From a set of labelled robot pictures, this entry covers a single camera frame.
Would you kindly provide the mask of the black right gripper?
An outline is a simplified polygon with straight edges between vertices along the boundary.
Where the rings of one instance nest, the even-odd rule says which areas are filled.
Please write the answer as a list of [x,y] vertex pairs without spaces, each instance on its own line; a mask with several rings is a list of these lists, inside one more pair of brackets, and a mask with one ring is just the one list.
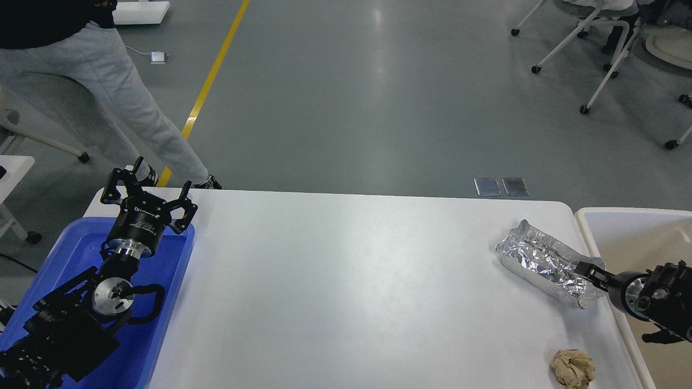
[[579,261],[574,273],[599,290],[607,292],[610,302],[620,312],[630,316],[647,316],[638,310],[637,301],[647,283],[648,274],[635,271],[613,274],[586,261]]

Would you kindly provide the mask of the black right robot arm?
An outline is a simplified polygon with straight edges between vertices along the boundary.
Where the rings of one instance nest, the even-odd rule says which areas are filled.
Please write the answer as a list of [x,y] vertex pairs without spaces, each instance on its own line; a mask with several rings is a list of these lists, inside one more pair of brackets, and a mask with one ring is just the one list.
[[684,261],[658,265],[645,273],[619,274],[581,261],[574,271],[605,291],[617,310],[658,328],[657,332],[642,335],[644,343],[690,342],[691,270]]

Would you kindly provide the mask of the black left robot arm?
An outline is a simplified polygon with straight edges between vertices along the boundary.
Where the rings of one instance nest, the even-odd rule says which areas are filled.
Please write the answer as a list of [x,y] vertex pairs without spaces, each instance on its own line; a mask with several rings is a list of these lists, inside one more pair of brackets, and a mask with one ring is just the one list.
[[26,335],[2,351],[2,388],[58,388],[63,376],[81,381],[119,347],[125,325],[145,325],[161,315],[166,288],[134,285],[143,258],[156,254],[168,227],[175,234],[192,224],[197,204],[188,197],[192,182],[167,201],[137,180],[143,158],[131,169],[115,168],[102,190],[102,204],[119,214],[91,266],[34,303],[24,323]]

